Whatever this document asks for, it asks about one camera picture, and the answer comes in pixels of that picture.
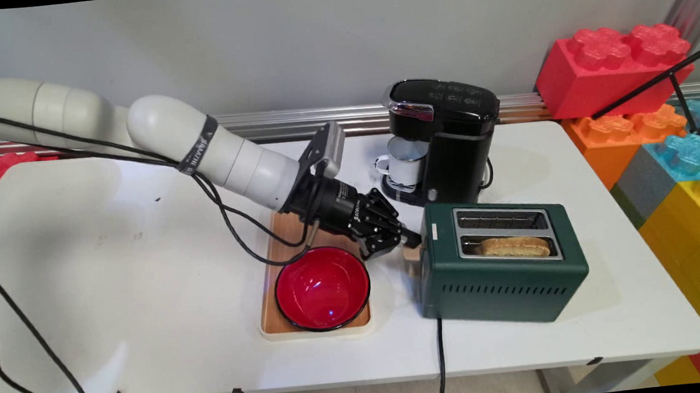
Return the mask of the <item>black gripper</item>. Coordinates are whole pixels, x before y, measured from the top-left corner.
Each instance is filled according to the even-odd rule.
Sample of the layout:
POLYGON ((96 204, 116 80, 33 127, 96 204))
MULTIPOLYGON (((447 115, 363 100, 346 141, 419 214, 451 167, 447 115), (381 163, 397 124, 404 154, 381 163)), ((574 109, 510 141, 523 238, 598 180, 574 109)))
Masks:
POLYGON ((307 223, 317 220, 327 233, 360 240, 364 261, 391 252, 403 240, 407 247, 421 245, 420 234, 399 221, 398 210, 377 188, 363 194, 337 179, 306 177, 288 199, 290 212, 307 223))

